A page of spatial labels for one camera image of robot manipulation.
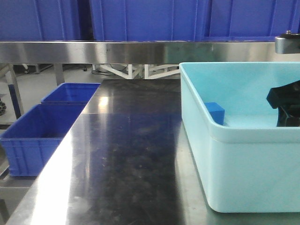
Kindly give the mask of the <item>grey robot arm link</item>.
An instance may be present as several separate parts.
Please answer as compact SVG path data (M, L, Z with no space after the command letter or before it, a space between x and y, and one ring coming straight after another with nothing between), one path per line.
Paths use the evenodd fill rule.
M300 34L285 33L275 37L275 52L278 54L300 53Z

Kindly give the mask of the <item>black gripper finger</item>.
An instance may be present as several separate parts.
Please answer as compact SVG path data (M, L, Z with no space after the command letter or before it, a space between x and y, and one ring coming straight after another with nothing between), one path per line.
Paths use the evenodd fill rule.
M280 106L300 104L300 82L296 81L284 86L271 88L267 101L273 109Z
M299 127L300 126L300 106L283 105L278 107L278 127Z

